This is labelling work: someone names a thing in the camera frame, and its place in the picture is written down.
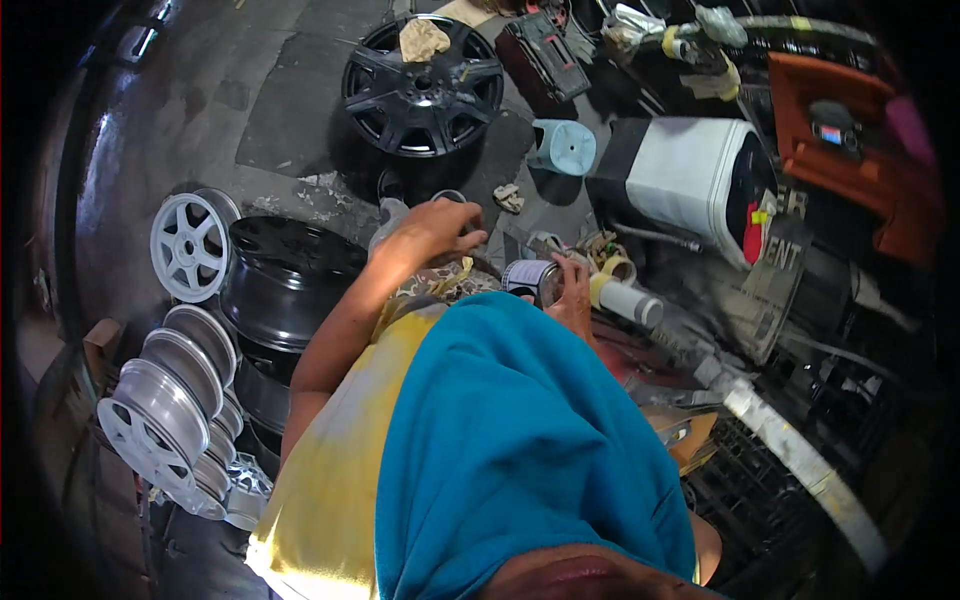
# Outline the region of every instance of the tape roll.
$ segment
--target tape roll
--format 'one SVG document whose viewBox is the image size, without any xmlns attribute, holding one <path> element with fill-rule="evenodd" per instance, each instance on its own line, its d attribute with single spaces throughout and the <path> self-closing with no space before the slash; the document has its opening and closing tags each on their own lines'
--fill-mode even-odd
<svg viewBox="0 0 960 600">
<path fill-rule="evenodd" d="M 603 264 L 601 272 L 615 279 L 619 279 L 624 285 L 633 285 L 636 281 L 636 265 L 634 261 L 623 256 L 612 256 Z"/>
</svg>

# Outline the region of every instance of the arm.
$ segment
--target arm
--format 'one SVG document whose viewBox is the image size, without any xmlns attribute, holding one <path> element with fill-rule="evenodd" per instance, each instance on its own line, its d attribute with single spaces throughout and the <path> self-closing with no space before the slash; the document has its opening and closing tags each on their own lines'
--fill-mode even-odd
<svg viewBox="0 0 960 600">
<path fill-rule="evenodd" d="M 280 467 L 313 419 L 363 353 L 387 299 L 431 259 L 455 256 L 487 239 L 479 204 L 441 198 L 420 204 L 374 250 L 360 277 L 313 334 L 290 381 L 290 415 L 280 445 Z M 460 236 L 468 222 L 479 229 Z"/>
</svg>

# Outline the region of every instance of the shoe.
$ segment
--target shoe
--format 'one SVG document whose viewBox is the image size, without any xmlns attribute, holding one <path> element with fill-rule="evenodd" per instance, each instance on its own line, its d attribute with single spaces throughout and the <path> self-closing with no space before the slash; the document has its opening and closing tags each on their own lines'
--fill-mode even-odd
<svg viewBox="0 0 960 600">
<path fill-rule="evenodd" d="M 376 197 L 378 200 L 384 198 L 396 198 L 403 202 L 403 181 L 393 169 L 384 169 L 380 178 L 376 181 Z"/>
</svg>

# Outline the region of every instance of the plastic stool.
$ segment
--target plastic stool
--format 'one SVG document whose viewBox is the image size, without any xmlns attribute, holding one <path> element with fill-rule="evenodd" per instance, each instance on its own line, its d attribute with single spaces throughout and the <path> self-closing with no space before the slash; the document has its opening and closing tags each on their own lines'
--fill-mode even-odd
<svg viewBox="0 0 960 600">
<path fill-rule="evenodd" d="M 534 127 L 543 130 L 543 140 L 537 154 L 527 158 L 529 166 L 574 177 L 587 174 L 597 154 L 593 132 L 565 119 L 537 119 Z"/>
</svg>

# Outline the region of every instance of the concrete floor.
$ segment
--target concrete floor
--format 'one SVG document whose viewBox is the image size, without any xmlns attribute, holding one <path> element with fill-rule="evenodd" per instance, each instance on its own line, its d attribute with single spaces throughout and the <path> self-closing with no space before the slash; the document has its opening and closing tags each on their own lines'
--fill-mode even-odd
<svg viewBox="0 0 960 600">
<path fill-rule="evenodd" d="M 377 18 L 391 6 L 386 0 L 370 2 L 382 4 Z M 337 2 L 328 4 L 331 11 L 340 10 Z M 112 317 L 128 324 L 128 355 L 136 354 L 143 336 L 159 326 L 170 306 L 153 271 L 149 240 L 156 211 L 172 193 L 218 187 L 230 194 L 245 216 L 270 213 L 316 223 L 364 246 L 376 230 L 376 207 L 359 198 L 337 171 L 317 173 L 317 184 L 312 185 L 295 174 L 235 161 L 258 93 L 284 43 L 301 35 L 296 27 L 308 5 L 311 0 L 246 0 L 237 9 L 232 1 L 174 0 L 167 27 L 150 47 L 143 68 L 136 73 L 116 68 L 105 85 L 102 112 L 90 124 L 88 164 L 77 209 L 76 261 L 84 314 L 92 323 Z M 496 17 L 481 33 L 492 40 L 505 22 Z M 532 121 L 533 112 L 509 78 L 506 87 L 504 109 Z M 339 94 L 339 87 L 327 93 Z M 597 131 L 600 155 L 609 127 L 586 96 L 576 102 L 581 121 Z M 553 231 L 568 244 L 576 242 L 584 227 L 596 227 L 582 185 L 566 190 L 567 199 L 558 202 L 549 185 L 541 196 L 525 165 L 516 182 L 527 204 L 516 217 L 494 212 L 498 226 L 486 251 L 495 266 L 503 267 L 501 230 L 508 225 Z M 212 529 L 220 533 L 209 543 L 221 544 L 223 532 Z M 189 543 L 199 543 L 195 538 Z M 190 568 L 198 572 L 209 568 L 195 564 L 198 556 L 220 556 L 212 551 L 189 554 L 193 554 Z M 266 589 L 239 564 L 239 553 L 220 554 L 237 562 L 225 567 L 229 578 L 251 578 L 237 584 L 249 592 L 241 595 L 267 597 Z M 172 571 L 184 565 L 176 557 L 168 558 L 180 565 Z M 185 592 L 175 588 L 175 595 L 182 598 Z M 215 588 L 191 587 L 194 593 L 187 596 L 219 597 Z"/>
</svg>

